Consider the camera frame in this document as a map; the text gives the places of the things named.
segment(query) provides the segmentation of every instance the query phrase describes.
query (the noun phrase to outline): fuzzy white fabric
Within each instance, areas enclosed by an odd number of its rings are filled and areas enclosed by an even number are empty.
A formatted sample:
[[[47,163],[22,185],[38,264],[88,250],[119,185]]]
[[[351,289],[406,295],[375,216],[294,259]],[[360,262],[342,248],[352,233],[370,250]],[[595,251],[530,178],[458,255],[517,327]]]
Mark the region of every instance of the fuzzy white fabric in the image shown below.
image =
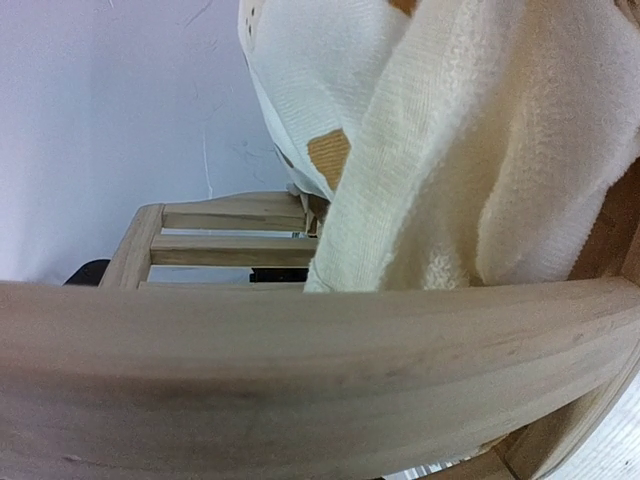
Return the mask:
[[[411,3],[241,4],[274,141],[332,201],[306,291],[565,279],[640,153],[637,24],[604,0]],[[337,188],[312,142],[336,131]]]

